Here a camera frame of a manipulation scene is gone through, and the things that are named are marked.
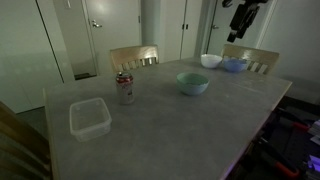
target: aluminum can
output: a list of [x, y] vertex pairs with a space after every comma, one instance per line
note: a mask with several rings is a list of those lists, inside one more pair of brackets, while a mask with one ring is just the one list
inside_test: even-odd
[[131, 104], [134, 101], [132, 93], [133, 76], [128, 72], [119, 72], [116, 76], [116, 86], [120, 104]]

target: bowl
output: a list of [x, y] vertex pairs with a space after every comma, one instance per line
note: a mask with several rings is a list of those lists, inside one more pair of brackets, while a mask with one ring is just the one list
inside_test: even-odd
[[208, 78], [195, 73], [180, 73], [177, 75], [179, 90], [187, 95], [195, 96], [203, 93], [209, 84]]
[[246, 60], [240, 59], [226, 59], [223, 62], [224, 68], [233, 73], [241, 72], [247, 67]]
[[221, 62], [222, 57], [213, 54], [201, 55], [201, 64], [205, 68], [216, 68]]

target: chair back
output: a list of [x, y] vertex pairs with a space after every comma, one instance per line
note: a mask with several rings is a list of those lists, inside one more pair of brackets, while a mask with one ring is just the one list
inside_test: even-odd
[[159, 64], [157, 46], [133, 46], [110, 51], [114, 72]]
[[278, 61], [279, 53], [225, 44], [222, 51], [222, 57], [247, 60], [247, 70], [266, 75], [273, 69]]
[[26, 179], [51, 178], [48, 141], [0, 101], [0, 168]]

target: table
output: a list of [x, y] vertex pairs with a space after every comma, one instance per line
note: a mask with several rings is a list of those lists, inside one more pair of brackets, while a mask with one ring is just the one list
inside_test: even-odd
[[[55, 179], [223, 179], [291, 85], [250, 71], [205, 69], [197, 58], [131, 72], [132, 105], [118, 103], [113, 77], [45, 89]], [[208, 77], [207, 90], [180, 93], [180, 72]], [[69, 107], [95, 97], [108, 106], [111, 132], [79, 143], [70, 134]]]

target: light blue bowl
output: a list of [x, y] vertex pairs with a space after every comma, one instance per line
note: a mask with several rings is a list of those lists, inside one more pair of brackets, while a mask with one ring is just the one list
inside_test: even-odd
[[239, 60], [239, 59], [227, 59], [224, 60], [224, 68], [233, 73], [241, 72], [243, 71], [246, 66], [247, 62], [245, 60]]
[[208, 87], [208, 78], [195, 73], [180, 73], [177, 75], [179, 90], [189, 96], [203, 93]]

